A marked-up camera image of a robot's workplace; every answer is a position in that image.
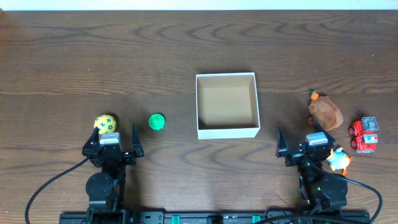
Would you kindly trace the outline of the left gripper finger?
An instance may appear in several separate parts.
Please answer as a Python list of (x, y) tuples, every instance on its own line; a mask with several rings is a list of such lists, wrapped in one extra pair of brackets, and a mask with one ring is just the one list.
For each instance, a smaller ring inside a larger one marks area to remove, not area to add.
[(137, 134), (137, 126), (136, 124), (132, 125), (132, 147), (135, 152), (141, 152), (142, 146)]
[(95, 127), (92, 135), (89, 137), (87, 142), (84, 144), (83, 149), (91, 149), (93, 146), (99, 143), (99, 128)]

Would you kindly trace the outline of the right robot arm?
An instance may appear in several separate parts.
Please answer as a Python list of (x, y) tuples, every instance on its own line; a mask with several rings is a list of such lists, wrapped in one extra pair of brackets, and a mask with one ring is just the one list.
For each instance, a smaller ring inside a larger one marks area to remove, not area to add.
[(302, 197), (307, 201), (308, 214), (332, 212), (347, 204), (347, 183), (339, 174), (322, 169), (322, 162), (331, 155), (335, 139), (325, 131), (319, 122), (314, 124), (315, 132), (296, 149), (289, 149), (284, 134), (279, 129), (275, 156), (283, 157), (287, 167), (296, 166), (300, 174), (299, 186)]

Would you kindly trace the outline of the red toy fire truck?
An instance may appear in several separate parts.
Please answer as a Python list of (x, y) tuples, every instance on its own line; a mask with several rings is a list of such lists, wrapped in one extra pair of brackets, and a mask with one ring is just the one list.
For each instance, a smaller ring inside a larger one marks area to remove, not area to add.
[(362, 117), (348, 129), (351, 147), (357, 153), (372, 153), (377, 149), (379, 126), (375, 117)]

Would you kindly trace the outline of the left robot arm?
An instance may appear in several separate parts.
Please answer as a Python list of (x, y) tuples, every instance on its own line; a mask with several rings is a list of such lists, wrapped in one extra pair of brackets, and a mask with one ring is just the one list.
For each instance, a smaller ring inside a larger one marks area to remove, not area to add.
[(136, 164), (136, 159), (144, 156), (137, 126), (132, 126), (131, 151), (122, 151), (119, 133), (100, 134), (95, 128), (83, 146), (82, 154), (101, 169), (86, 182), (89, 206), (83, 223), (138, 223), (136, 212), (124, 208), (126, 166)]

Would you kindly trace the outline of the brown plush toy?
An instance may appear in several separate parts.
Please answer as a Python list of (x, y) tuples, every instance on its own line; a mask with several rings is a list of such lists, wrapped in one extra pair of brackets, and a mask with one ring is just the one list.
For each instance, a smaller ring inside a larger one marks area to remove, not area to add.
[(311, 117), (309, 124), (316, 121), (326, 131), (339, 128), (343, 123), (343, 114), (340, 109), (331, 101), (329, 96), (321, 96), (318, 92), (312, 91), (311, 102), (308, 106)]

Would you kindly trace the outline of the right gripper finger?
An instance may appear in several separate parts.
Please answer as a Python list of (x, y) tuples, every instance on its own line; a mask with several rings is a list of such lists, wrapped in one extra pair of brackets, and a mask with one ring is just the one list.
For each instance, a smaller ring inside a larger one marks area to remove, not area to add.
[(282, 132), (282, 128), (279, 127), (279, 135), (278, 135), (278, 141), (277, 141), (277, 151), (286, 151), (287, 150), (287, 145), (284, 139), (284, 134)]
[(327, 138), (329, 143), (335, 142), (335, 139), (327, 131), (325, 131), (323, 129), (323, 127), (321, 126), (321, 124), (318, 121), (315, 121), (313, 126), (317, 133), (323, 133), (325, 135), (325, 137)]

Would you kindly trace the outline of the blue and orange duck toy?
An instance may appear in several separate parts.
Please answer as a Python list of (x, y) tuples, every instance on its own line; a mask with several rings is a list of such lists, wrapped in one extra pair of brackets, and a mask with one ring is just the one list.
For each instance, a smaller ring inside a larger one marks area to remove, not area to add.
[(347, 174), (347, 167), (352, 162), (352, 158), (348, 156), (342, 147), (330, 151), (327, 161), (332, 171), (342, 170), (342, 175)]

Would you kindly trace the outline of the yellow ball with blue letters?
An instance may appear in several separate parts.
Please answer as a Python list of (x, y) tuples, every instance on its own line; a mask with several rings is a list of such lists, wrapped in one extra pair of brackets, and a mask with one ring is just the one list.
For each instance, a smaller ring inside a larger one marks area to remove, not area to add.
[(93, 127), (98, 128), (99, 134), (113, 133), (117, 128), (117, 122), (113, 116), (102, 114), (95, 119)]

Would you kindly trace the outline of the green ribbed toy top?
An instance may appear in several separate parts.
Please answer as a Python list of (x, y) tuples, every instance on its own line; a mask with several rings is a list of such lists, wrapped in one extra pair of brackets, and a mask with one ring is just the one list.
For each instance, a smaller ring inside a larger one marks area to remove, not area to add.
[(165, 127), (166, 119), (161, 113), (154, 113), (149, 117), (149, 126), (154, 131), (160, 131)]

